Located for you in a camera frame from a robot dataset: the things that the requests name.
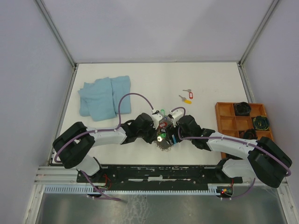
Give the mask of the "metal key organizer blue handle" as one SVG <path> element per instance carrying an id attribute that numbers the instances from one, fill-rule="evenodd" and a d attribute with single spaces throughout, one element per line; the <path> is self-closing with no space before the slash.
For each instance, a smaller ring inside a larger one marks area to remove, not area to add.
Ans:
<path id="1" fill-rule="evenodd" d="M 167 141 L 167 136 L 162 139 L 161 137 L 159 137 L 159 134 L 161 133 L 166 133 L 167 134 L 167 127 L 170 126 L 170 125 L 173 125 L 173 122 L 172 122 L 172 119 L 168 116 L 165 116 L 163 117 L 163 119 L 160 121 L 159 124 L 163 123 L 163 122 L 166 122 L 167 123 L 167 126 L 165 128 L 159 128 L 159 133 L 158 133 L 158 136 L 157 136 L 157 141 L 156 141 L 156 144 L 157 146 L 162 150 L 162 151 L 169 151 L 171 149 L 171 147 L 175 144 L 170 144 L 168 141 Z"/>

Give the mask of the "key yellow tag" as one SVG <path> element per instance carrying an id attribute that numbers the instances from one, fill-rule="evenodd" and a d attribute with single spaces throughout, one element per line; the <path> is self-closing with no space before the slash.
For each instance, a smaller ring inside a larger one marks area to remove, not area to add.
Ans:
<path id="1" fill-rule="evenodd" d="M 181 100 L 182 100 L 182 102 L 184 102 L 184 103 L 186 103 L 186 104 L 191 104 L 192 102 L 190 101 L 190 100 L 188 100 L 187 98 L 185 98 L 185 97 L 183 97 L 183 96 L 181 96 L 181 95 L 179 95 L 179 97 L 181 98 Z"/>

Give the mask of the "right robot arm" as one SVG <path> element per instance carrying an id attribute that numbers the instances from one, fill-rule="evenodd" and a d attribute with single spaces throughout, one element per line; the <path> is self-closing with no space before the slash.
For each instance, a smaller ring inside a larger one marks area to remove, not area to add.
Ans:
<path id="1" fill-rule="evenodd" d="M 270 138 L 245 140 L 230 137 L 212 129 L 201 128 L 191 115 L 170 115 L 176 142 L 188 140 L 196 148 L 221 152 L 237 157 L 223 159 L 214 171 L 215 179 L 226 182 L 230 178 L 257 178 L 262 183 L 278 188 L 291 175 L 291 159 Z"/>

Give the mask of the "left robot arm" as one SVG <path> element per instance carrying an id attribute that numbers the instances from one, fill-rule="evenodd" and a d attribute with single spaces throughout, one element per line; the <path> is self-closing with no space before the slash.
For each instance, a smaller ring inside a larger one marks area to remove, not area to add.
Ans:
<path id="1" fill-rule="evenodd" d="M 156 138 L 162 118 L 159 111 L 151 115 L 142 113 L 136 119 L 117 127 L 103 129 L 86 127 L 83 122 L 76 122 L 54 140 L 53 148 L 56 151 L 54 161 L 70 169 L 82 163 L 90 149 L 95 146 L 124 145 L 138 138 L 151 144 Z"/>

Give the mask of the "loose key red tag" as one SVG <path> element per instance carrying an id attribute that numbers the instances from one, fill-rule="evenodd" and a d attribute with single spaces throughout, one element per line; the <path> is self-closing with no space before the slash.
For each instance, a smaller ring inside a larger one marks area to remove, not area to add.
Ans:
<path id="1" fill-rule="evenodd" d="M 193 99 L 193 92 L 191 89 L 186 89 L 184 91 L 188 92 L 189 99 Z"/>

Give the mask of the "light blue folded cloth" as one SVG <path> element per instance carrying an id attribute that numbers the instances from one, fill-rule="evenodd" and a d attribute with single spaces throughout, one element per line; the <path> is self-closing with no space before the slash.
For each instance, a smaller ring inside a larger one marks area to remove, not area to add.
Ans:
<path id="1" fill-rule="evenodd" d="M 121 98 L 130 93 L 129 76 L 97 79 L 93 83 L 84 83 L 78 93 L 80 96 L 79 114 L 90 116 L 93 121 L 115 118 Z"/>

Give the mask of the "orange compartment tray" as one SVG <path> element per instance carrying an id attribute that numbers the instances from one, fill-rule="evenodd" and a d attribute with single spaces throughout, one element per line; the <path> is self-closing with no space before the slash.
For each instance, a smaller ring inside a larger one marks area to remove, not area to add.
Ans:
<path id="1" fill-rule="evenodd" d="M 215 114 L 217 120 L 218 132 L 231 137 L 243 138 L 249 129 L 256 131 L 257 139 L 268 137 L 274 140 L 271 128 L 257 130 L 252 120 L 257 116 L 268 117 L 265 106 L 263 104 L 250 103 L 251 112 L 249 116 L 236 116 L 234 103 L 217 102 L 215 104 Z"/>

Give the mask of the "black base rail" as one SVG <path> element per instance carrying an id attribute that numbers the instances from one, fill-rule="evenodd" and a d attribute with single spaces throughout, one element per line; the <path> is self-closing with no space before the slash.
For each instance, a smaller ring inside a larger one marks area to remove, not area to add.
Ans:
<path id="1" fill-rule="evenodd" d="M 118 183 L 129 181 L 191 181 L 196 184 L 242 183 L 240 177 L 227 177 L 218 165 L 103 165 L 99 171 L 89 176 L 93 183 Z"/>

